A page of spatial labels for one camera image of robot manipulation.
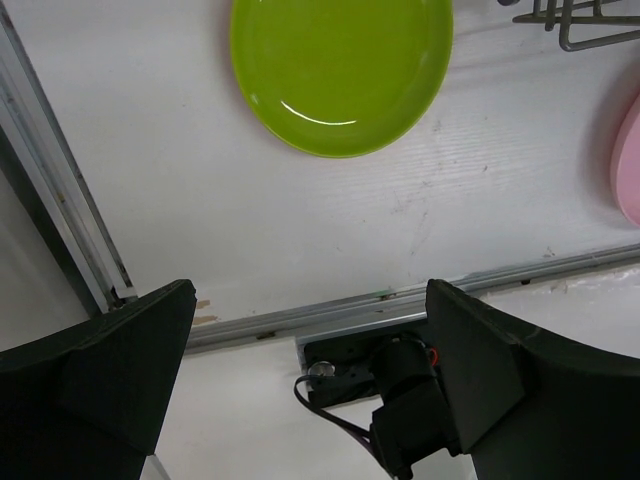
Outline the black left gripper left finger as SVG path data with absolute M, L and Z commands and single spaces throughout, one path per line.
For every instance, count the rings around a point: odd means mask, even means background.
M 1 354 L 4 479 L 137 479 L 196 309 L 183 279 Z

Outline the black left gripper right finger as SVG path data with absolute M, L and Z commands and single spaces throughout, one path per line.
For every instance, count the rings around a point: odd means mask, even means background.
M 639 361 L 495 309 L 443 280 L 429 336 L 480 479 L 636 479 Z

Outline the pink plate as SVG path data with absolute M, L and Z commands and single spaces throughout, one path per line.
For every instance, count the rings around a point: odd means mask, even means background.
M 640 99 L 636 98 L 617 132 L 610 164 L 616 205 L 635 226 L 639 226 L 639 106 Z

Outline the green plate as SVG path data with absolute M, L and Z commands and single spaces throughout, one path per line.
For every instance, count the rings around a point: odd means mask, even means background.
M 230 55 L 245 101 L 305 153 L 351 158 L 407 133 L 444 82 L 450 1 L 235 1 Z

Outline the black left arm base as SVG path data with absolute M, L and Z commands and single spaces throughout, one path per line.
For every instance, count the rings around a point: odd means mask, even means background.
M 376 327 L 353 327 L 296 341 L 301 372 L 313 375 L 307 391 L 310 403 L 330 408 L 377 396 L 370 363 L 383 344 L 393 340 L 420 344 L 436 371 L 439 354 L 429 339 L 424 318 Z

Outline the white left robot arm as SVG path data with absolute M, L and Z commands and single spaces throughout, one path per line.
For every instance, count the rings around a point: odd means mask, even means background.
M 1 355 L 5 479 L 137 479 L 155 451 L 196 309 L 188 280 Z M 334 424 L 394 479 L 447 450 L 481 479 L 635 479 L 639 362 L 432 280 L 422 321 L 318 342 L 302 404 L 363 378 L 368 428 Z

